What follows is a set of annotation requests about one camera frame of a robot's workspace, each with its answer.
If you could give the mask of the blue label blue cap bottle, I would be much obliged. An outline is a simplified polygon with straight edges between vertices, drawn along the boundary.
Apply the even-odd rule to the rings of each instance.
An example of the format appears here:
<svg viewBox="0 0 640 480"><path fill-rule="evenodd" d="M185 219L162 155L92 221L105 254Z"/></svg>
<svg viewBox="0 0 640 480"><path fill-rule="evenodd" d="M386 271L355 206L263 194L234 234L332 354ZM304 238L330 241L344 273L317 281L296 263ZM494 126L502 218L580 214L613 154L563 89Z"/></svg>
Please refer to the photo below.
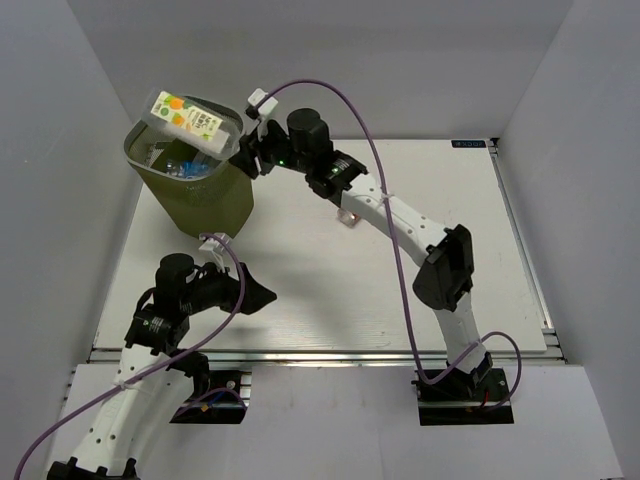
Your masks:
<svg viewBox="0 0 640 480"><path fill-rule="evenodd" d="M196 179L206 176L209 172L209 167L201 162L178 162L174 160L168 160L165 170L166 173L171 177L179 179Z"/></svg>

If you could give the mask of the orange label white cap bottle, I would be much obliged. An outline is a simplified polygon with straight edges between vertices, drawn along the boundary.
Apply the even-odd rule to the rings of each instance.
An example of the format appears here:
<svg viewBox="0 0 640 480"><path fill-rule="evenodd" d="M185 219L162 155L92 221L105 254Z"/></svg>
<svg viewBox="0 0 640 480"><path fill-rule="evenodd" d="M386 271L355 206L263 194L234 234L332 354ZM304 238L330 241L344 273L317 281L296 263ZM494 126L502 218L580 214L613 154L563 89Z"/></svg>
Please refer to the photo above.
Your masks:
<svg viewBox="0 0 640 480"><path fill-rule="evenodd" d="M217 106L165 90L154 91L141 113L149 127L226 161L239 151L241 121Z"/></svg>

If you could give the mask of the red cap red label bottle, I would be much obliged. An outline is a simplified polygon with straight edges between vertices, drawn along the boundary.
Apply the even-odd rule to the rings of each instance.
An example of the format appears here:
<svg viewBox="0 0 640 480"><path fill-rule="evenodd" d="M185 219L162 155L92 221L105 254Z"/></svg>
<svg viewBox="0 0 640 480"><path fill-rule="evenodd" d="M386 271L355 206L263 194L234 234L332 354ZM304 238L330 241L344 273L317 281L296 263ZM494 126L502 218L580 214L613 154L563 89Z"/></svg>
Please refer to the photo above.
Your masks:
<svg viewBox="0 0 640 480"><path fill-rule="evenodd" d="M348 210L339 209L337 211L337 219L340 223L348 228L354 228L360 220L360 217Z"/></svg>

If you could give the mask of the clear bottle blue-white cap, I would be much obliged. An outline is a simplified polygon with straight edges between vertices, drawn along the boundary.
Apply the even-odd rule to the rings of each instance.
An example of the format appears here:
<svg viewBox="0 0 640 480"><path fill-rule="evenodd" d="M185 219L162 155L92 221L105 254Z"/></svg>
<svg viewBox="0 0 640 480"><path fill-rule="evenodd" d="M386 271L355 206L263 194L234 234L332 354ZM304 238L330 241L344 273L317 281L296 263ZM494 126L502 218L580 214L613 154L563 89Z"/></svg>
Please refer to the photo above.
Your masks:
<svg viewBox="0 0 640 480"><path fill-rule="evenodd" d="M203 168L204 166L210 166L215 159L203 152L199 152L193 159L192 165Z"/></svg>

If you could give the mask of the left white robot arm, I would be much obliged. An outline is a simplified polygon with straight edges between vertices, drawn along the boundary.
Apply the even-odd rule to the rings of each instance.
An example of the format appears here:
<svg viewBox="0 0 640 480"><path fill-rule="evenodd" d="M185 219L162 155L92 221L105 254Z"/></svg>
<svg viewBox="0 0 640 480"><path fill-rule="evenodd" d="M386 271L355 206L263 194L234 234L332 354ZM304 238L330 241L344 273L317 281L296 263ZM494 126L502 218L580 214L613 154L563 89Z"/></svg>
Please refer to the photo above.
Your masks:
<svg viewBox="0 0 640 480"><path fill-rule="evenodd" d="M207 357L180 346L191 316L209 309L251 315L277 299L244 263L237 273L213 262L198 266L183 253L161 259L125 335L114 393L99 401L84 438L68 459L52 463L48 478L139 478L159 430L185 402L213 390Z"/></svg>

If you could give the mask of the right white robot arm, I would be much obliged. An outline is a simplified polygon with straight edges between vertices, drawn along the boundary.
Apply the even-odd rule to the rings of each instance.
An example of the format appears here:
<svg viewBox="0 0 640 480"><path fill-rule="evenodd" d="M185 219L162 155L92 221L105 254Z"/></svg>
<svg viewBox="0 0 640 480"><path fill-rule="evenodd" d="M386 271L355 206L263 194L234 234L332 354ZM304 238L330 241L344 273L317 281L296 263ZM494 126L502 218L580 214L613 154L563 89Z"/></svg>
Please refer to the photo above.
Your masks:
<svg viewBox="0 0 640 480"><path fill-rule="evenodd" d="M451 382L463 398L477 397L488 385L493 363L472 309L470 231L431 221L384 192L380 179L364 164L334 147L329 127L317 111L297 109L284 126L253 106L246 114L257 124L242 136L232 164L252 179L275 167L301 173L317 196L395 239L419 268L413 293L435 313L445 341L447 368L435 380Z"/></svg>

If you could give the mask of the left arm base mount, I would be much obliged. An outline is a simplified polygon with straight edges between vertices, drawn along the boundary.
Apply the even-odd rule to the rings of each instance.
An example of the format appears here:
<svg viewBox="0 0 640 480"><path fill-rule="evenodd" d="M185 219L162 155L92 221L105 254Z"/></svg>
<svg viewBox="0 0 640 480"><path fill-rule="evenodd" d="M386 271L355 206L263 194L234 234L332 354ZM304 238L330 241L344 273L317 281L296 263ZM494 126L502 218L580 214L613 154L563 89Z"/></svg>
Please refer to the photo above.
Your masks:
<svg viewBox="0 0 640 480"><path fill-rule="evenodd" d="M171 420L181 425L239 425L250 403L251 371L233 364L215 362L209 377L181 406Z"/></svg>

